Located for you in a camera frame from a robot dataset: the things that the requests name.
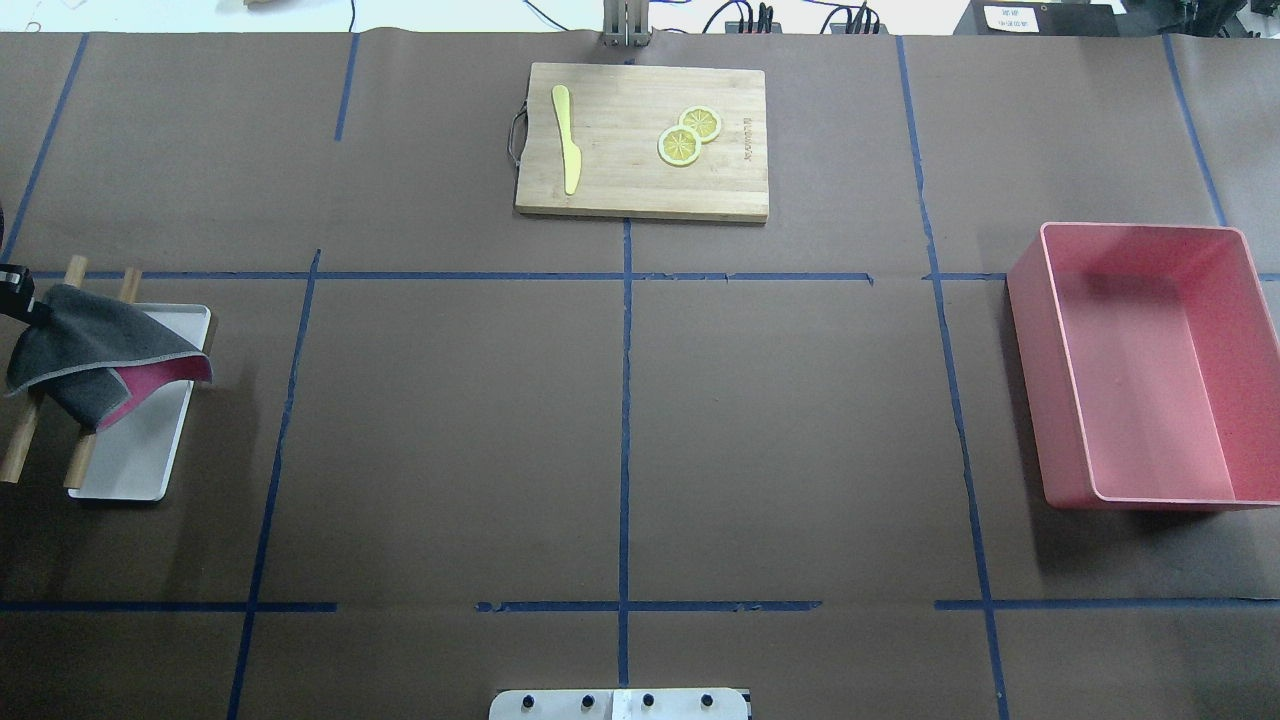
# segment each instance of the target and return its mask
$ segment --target pink plastic box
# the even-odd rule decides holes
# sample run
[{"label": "pink plastic box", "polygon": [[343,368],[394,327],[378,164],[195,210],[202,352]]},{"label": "pink plastic box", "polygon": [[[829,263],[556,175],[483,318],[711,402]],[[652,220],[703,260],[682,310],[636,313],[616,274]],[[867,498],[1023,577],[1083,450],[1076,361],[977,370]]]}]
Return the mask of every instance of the pink plastic box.
[{"label": "pink plastic box", "polygon": [[1009,297],[1051,505],[1280,505],[1280,343],[1240,231],[1046,223]]}]

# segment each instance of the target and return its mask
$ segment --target towel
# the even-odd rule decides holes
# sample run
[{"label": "towel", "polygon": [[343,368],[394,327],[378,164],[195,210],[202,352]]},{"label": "towel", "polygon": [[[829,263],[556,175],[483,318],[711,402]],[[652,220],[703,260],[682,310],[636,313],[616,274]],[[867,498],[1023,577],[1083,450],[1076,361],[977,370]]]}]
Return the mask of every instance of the towel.
[{"label": "towel", "polygon": [[49,324],[29,327],[9,359],[9,395],[36,387],[79,424],[105,430],[174,380],[212,380],[209,357],[127,302],[58,284]]}]

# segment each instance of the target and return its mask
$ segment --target cutting board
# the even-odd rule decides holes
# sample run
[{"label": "cutting board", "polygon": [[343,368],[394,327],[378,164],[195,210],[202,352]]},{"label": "cutting board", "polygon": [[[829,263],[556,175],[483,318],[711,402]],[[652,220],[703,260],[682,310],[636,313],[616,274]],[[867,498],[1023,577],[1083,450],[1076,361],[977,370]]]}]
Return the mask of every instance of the cutting board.
[{"label": "cutting board", "polygon": [[[582,174],[564,193],[552,87],[568,87]],[[708,68],[534,63],[516,210],[763,223],[769,217],[764,73]],[[719,113],[719,137],[691,165],[658,156],[658,136],[691,105]]]}]

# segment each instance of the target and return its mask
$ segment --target lime slice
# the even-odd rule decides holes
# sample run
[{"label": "lime slice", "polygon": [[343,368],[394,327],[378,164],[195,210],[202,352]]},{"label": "lime slice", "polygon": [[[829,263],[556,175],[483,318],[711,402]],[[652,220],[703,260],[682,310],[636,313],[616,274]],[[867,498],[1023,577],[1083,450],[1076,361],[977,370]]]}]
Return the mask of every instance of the lime slice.
[{"label": "lime slice", "polygon": [[719,113],[716,110],[707,105],[694,105],[685,108],[685,111],[680,114],[680,124],[696,132],[698,140],[710,142],[719,137],[721,127],[724,123],[721,122]]},{"label": "lime slice", "polygon": [[685,126],[672,126],[658,136],[658,155],[668,165],[684,168],[696,160],[701,151],[703,141]]}]

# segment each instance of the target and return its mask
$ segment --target knife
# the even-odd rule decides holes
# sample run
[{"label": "knife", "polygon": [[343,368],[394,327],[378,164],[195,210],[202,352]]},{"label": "knife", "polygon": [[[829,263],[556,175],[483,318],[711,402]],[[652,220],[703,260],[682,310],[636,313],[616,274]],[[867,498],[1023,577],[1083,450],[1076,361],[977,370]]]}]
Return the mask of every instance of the knife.
[{"label": "knife", "polygon": [[573,145],[573,136],[570,135],[568,88],[563,85],[553,87],[552,102],[556,105],[556,122],[561,127],[561,150],[564,154],[564,195],[573,195],[582,176],[582,151]]}]

